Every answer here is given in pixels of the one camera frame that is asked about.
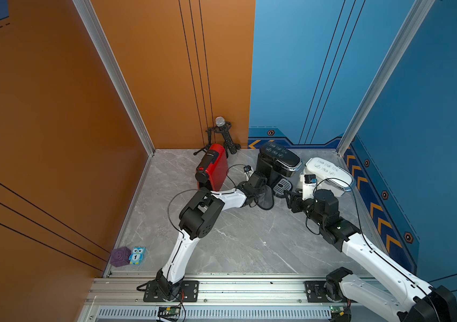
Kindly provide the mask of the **black coffee machine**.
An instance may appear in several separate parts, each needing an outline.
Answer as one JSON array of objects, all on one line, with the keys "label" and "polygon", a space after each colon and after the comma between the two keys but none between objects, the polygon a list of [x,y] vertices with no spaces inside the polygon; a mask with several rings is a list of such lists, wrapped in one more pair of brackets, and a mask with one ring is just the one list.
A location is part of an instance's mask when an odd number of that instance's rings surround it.
[{"label": "black coffee machine", "polygon": [[267,186],[274,195],[284,199],[286,191],[293,189],[289,178],[293,177],[302,165],[302,159],[297,154],[279,143],[266,142],[259,149],[256,170],[266,177]]}]

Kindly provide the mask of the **white coffee machine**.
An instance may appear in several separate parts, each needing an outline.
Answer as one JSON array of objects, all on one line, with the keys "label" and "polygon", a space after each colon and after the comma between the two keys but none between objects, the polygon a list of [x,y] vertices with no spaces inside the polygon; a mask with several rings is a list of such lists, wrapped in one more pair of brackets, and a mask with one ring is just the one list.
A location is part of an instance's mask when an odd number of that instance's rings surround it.
[{"label": "white coffee machine", "polygon": [[300,174],[297,188],[302,191],[302,182],[305,174],[315,174],[318,180],[317,188],[314,190],[330,190],[335,197],[341,197],[351,192],[354,187],[354,179],[350,173],[335,165],[334,163],[319,158],[311,158]]}]

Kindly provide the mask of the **red coffee machine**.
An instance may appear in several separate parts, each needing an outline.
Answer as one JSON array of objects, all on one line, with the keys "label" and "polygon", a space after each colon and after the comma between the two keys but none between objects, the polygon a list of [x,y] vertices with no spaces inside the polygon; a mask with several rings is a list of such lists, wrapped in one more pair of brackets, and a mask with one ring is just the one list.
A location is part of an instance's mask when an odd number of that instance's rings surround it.
[{"label": "red coffee machine", "polygon": [[227,178],[228,162],[225,148],[213,144],[196,167],[195,179],[198,188],[221,191]]}]

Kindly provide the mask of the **microphone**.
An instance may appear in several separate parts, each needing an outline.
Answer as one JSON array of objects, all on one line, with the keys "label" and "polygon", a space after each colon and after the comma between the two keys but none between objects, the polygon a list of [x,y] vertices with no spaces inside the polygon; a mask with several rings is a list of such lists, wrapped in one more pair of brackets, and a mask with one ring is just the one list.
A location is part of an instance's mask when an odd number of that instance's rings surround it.
[{"label": "microphone", "polygon": [[201,152],[207,153],[210,148],[214,145],[212,143],[213,134],[220,134],[223,137],[223,147],[226,150],[226,157],[229,156],[229,153],[236,154],[240,149],[241,145],[234,142],[231,134],[230,129],[232,128],[232,123],[228,122],[224,117],[218,116],[215,119],[215,126],[208,127],[206,132],[208,136],[208,143],[200,150],[193,153],[193,155],[198,155]]}]

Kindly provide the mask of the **grey blue cleaning cloth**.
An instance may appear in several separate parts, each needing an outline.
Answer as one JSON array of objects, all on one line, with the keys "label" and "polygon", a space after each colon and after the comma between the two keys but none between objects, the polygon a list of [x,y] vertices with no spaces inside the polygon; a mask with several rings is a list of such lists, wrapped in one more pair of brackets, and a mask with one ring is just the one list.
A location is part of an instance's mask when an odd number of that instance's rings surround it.
[{"label": "grey blue cleaning cloth", "polygon": [[270,186],[264,185],[256,197],[256,204],[260,209],[269,211],[274,207],[274,194]]}]

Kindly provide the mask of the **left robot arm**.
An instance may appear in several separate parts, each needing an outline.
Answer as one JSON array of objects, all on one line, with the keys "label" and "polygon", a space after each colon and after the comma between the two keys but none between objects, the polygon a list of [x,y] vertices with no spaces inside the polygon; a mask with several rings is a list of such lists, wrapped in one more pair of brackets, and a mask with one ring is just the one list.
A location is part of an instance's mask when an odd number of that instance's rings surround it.
[{"label": "left robot arm", "polygon": [[182,301],[186,267],[199,241],[211,232],[223,211],[262,204],[269,194],[266,183],[266,176],[254,172],[248,181],[240,182],[229,191],[196,190],[179,214],[178,238],[167,263],[153,280],[140,284],[136,290],[146,292],[155,286],[157,296],[164,301]]}]

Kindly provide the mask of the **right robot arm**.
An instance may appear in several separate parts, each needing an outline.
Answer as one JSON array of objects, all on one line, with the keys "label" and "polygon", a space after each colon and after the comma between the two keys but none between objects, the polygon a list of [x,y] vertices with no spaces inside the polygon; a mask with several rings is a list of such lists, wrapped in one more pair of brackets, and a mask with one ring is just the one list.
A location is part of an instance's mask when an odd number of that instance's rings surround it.
[{"label": "right robot arm", "polygon": [[285,193],[288,208],[304,213],[318,226],[318,233],[339,252],[361,265],[383,287],[381,290],[340,267],[326,276],[326,298],[335,303],[362,304],[386,321],[457,321],[457,300],[446,287],[433,287],[406,270],[340,216],[338,199],[326,189],[303,199]]}]

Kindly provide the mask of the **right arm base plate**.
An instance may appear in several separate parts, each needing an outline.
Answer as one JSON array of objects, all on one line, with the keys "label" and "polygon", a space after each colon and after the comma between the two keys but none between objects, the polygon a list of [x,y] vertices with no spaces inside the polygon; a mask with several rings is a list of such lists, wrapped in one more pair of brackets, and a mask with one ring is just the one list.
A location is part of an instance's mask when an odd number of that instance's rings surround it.
[{"label": "right arm base plate", "polygon": [[357,297],[350,295],[350,284],[328,283],[326,280],[307,280],[304,282],[304,290],[309,303],[336,303],[345,305],[347,301],[357,302]]}]

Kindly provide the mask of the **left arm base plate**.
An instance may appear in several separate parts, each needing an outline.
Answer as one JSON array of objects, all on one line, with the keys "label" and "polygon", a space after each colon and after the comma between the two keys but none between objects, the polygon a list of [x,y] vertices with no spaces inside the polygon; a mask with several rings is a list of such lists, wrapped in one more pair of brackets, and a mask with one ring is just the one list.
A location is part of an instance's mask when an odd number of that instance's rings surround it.
[{"label": "left arm base plate", "polygon": [[172,286],[151,280],[145,286],[143,301],[145,303],[196,303],[199,286],[198,280],[182,280]]}]

